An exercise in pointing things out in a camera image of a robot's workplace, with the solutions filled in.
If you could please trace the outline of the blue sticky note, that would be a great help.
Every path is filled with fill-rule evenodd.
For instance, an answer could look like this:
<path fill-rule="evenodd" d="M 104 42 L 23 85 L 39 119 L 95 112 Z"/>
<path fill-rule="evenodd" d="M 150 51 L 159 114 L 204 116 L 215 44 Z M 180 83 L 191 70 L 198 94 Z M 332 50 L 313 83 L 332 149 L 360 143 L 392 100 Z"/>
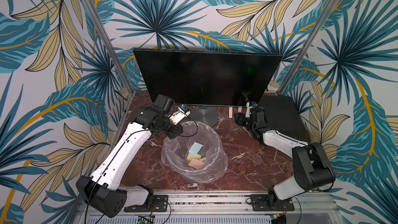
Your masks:
<path fill-rule="evenodd" d="M 202 144 L 194 142 L 189 149 L 189 153 L 191 153 L 193 155 L 197 155 L 202 148 L 203 148 Z"/>

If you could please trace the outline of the yellow sticky note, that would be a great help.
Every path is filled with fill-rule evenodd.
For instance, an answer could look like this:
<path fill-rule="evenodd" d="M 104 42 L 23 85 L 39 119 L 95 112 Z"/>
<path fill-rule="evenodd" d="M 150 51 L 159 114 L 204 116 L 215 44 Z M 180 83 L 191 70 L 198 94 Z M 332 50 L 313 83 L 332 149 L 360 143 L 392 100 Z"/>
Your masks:
<path fill-rule="evenodd" d="M 186 157 L 186 160 L 188 161 L 188 162 L 190 162 L 190 161 L 192 161 L 193 159 L 197 159 L 197 160 L 200 160 L 201 159 L 201 155 L 199 155 L 199 154 L 193 154 L 193 153 L 188 153 L 188 155 L 187 155 L 187 157 Z"/>

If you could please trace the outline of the pink sticky note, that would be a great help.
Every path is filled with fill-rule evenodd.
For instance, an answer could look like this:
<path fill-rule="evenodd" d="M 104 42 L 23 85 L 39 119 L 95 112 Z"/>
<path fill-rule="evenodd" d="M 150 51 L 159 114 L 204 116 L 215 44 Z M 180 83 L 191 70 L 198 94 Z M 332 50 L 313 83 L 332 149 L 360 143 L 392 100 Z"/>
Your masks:
<path fill-rule="evenodd" d="M 192 168 L 194 168 L 194 169 L 196 169 L 196 170 L 199 170 L 199 169 L 201 169 L 201 168 L 203 168 L 203 167 L 205 166 L 205 162 L 200 161 L 200 160 L 194 158 L 194 159 L 192 159 L 192 160 L 189 162 L 188 166 L 189 166 L 189 167 L 192 167 Z"/>

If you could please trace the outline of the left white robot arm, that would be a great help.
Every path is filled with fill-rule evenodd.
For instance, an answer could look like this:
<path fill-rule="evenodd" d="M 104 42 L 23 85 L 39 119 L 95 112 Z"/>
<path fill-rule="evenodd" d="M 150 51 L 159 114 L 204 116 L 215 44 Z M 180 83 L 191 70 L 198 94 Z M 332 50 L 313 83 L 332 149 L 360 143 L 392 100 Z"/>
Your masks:
<path fill-rule="evenodd" d="M 76 187 L 87 206 L 109 218 L 126 207 L 152 207 L 153 190 L 140 185 L 122 189 L 120 184 L 133 158 L 153 133 L 165 133 L 170 139 L 182 134 L 180 122 L 190 115 L 190 109 L 182 104 L 171 113 L 173 105 L 171 98 L 160 94 L 149 107 L 134 112 L 126 131 L 108 157 L 91 175 L 81 176 L 77 181 Z"/>

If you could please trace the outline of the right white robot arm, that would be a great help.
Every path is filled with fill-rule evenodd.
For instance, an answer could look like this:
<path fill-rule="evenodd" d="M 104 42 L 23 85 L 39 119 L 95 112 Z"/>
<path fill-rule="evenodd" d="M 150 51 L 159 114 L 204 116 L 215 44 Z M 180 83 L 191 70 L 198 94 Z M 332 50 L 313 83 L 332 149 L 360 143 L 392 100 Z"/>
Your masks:
<path fill-rule="evenodd" d="M 254 139 L 292 159 L 293 175 L 270 187 L 263 200 L 270 209 L 287 207 L 293 197 L 314 188 L 334 184 L 335 173 L 319 143 L 307 143 L 282 134 L 266 121 L 264 110 L 260 107 L 249 107 L 247 113 L 235 114 L 234 120 L 237 125 L 245 127 Z"/>

